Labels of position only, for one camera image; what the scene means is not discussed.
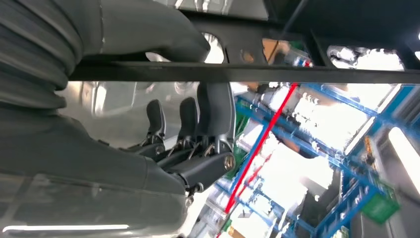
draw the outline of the blue shelving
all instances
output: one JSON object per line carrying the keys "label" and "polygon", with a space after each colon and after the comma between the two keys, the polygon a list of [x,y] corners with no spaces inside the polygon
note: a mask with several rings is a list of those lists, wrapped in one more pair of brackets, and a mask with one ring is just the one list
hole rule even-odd
{"label": "blue shelving", "polygon": [[[405,125],[399,121],[396,121],[389,115],[383,115],[378,113],[378,111],[370,109],[363,106],[359,102],[346,98],[345,95],[341,94],[339,90],[334,90],[329,86],[323,86],[319,84],[306,84],[306,87],[309,87],[315,91],[323,93],[324,95],[337,100],[339,102],[350,105],[351,107],[364,112],[368,116],[375,117],[378,122],[381,122],[385,125],[392,125],[401,128],[404,132],[411,136],[415,136],[420,139],[420,132],[414,130],[410,125]],[[249,117],[255,122],[258,122],[263,125],[264,128],[268,126],[269,120],[273,117],[274,112],[258,102],[250,101],[241,96],[236,97],[236,111]],[[283,235],[284,237],[295,238],[294,231],[296,226],[300,226],[307,230],[312,238],[330,238],[342,226],[349,227],[351,219],[360,212],[360,210],[376,195],[385,195],[384,188],[382,185],[378,185],[377,178],[378,174],[373,171],[370,166],[366,165],[359,158],[354,156],[344,157],[342,151],[328,147],[323,141],[314,138],[312,135],[300,131],[298,126],[287,121],[285,118],[280,118],[277,122],[277,125],[271,130],[272,133],[292,141],[298,145],[301,149],[306,150],[307,152],[315,153],[319,156],[325,157],[332,167],[335,167],[341,170],[342,176],[342,186],[340,188],[340,199],[338,204],[325,216],[325,218],[319,223],[319,225],[314,228],[302,221],[294,214],[287,214],[287,217],[294,222],[294,226],[291,229],[288,229],[287,232]],[[277,203],[273,202],[267,195],[265,195],[261,190],[254,189],[251,185],[246,184],[249,189],[254,191],[254,196],[263,196],[268,199],[276,209],[276,215],[280,216],[284,213],[284,209]],[[251,208],[249,203],[244,203],[237,198],[237,201],[243,203],[248,208]],[[267,222],[267,225],[271,226],[272,223],[268,220],[268,217],[258,213],[263,220]]]}

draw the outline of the metal shelf frame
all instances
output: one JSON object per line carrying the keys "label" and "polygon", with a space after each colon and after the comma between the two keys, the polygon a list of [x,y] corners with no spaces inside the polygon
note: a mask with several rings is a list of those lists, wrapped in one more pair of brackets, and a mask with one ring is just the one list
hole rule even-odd
{"label": "metal shelf frame", "polygon": [[[400,123],[394,119],[387,118],[382,116],[378,112],[364,107],[360,103],[357,103],[351,99],[345,98],[342,95],[338,95],[336,92],[328,91],[323,89],[319,85],[310,85],[311,88],[319,90],[319,92],[330,96],[342,103],[350,103],[352,107],[370,115],[375,116],[379,119],[383,119],[387,124],[402,127],[405,130],[412,130],[409,126]],[[262,124],[265,128],[267,127],[268,122],[263,119],[264,117],[271,117],[272,112],[268,111],[265,107],[260,107],[253,102],[250,102],[247,99],[242,97],[236,98],[236,110],[237,112],[249,117],[253,121],[256,121]],[[249,107],[243,105],[243,102],[248,103]],[[292,126],[284,119],[279,119],[278,123],[284,126]],[[382,187],[378,186],[375,180],[378,178],[378,174],[373,171],[370,167],[361,162],[358,158],[352,157],[343,157],[342,154],[329,155],[324,152],[315,150],[311,145],[306,143],[301,138],[298,138],[294,133],[286,133],[284,130],[281,130],[278,126],[274,126],[271,130],[272,133],[277,134],[280,137],[291,140],[300,148],[317,153],[320,156],[325,157],[332,166],[340,169],[342,171],[343,182],[341,184],[341,193],[339,203],[325,216],[325,218],[320,222],[320,224],[313,230],[307,229],[308,227],[303,225],[302,227],[308,230],[313,238],[329,238],[332,237],[342,226],[348,226],[351,219],[358,213],[360,210],[375,196],[376,194],[385,195],[385,192]],[[319,144],[324,147],[327,147],[325,143],[322,143],[319,140],[316,140]],[[255,193],[266,197],[261,191],[256,191]]]}

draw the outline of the screw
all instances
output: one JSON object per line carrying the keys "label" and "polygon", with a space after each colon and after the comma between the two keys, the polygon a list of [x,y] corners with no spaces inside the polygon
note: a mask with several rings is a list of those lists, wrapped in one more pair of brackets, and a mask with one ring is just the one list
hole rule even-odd
{"label": "screw", "polygon": [[164,151],[164,148],[163,148],[163,146],[158,146],[158,147],[156,147],[156,154],[158,155],[158,154],[160,154],[160,153],[162,153]]}
{"label": "screw", "polygon": [[232,155],[228,155],[224,158],[224,168],[231,170],[235,166],[235,158]]}

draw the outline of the red cable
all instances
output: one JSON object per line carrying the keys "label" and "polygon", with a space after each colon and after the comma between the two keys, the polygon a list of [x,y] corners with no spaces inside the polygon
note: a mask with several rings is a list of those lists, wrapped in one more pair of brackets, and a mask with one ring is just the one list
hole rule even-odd
{"label": "red cable", "polygon": [[[246,182],[247,184],[250,184],[256,177],[257,177],[257,175],[258,175],[258,173],[260,172],[260,170],[263,168],[263,166],[270,160],[270,158],[271,158],[271,155],[269,155],[266,159],[265,159],[265,161],[264,161],[264,163],[261,165],[261,166],[259,166],[258,167],[258,169],[256,169],[255,171],[254,171],[254,174],[252,174],[250,177],[249,177],[249,179],[248,179],[248,181]],[[241,196],[241,194],[244,192],[244,190],[245,190],[245,188],[246,188],[246,186],[242,186],[242,189],[241,189],[241,191],[238,193],[238,197],[240,197]]]}
{"label": "red cable", "polygon": [[283,111],[284,107],[286,106],[287,101],[290,99],[290,97],[292,96],[293,91],[295,90],[295,88],[298,85],[296,83],[293,83],[292,86],[289,89],[289,92],[286,95],[286,98],[284,99],[283,103],[281,104],[280,108],[277,110],[277,112],[274,114],[273,118],[271,119],[270,123],[268,124],[267,129],[264,131],[264,134],[262,135],[262,138],[260,141],[258,141],[258,145],[256,150],[254,151],[254,153],[251,155],[251,159],[249,160],[248,164],[245,167],[244,172],[242,173],[241,177],[239,178],[238,183],[236,184],[235,188],[233,189],[233,193],[229,198],[229,202],[227,203],[227,206],[225,208],[225,213],[229,213],[230,209],[232,209],[233,205],[235,204],[235,196],[236,196],[236,192],[238,191],[239,187],[242,184],[242,181],[244,180],[245,175],[247,174],[252,161],[254,160],[255,156],[260,152],[262,146],[264,145],[264,141],[267,139],[268,134],[270,133],[271,129],[274,127],[274,125],[276,124],[278,118],[281,115],[281,112]]}

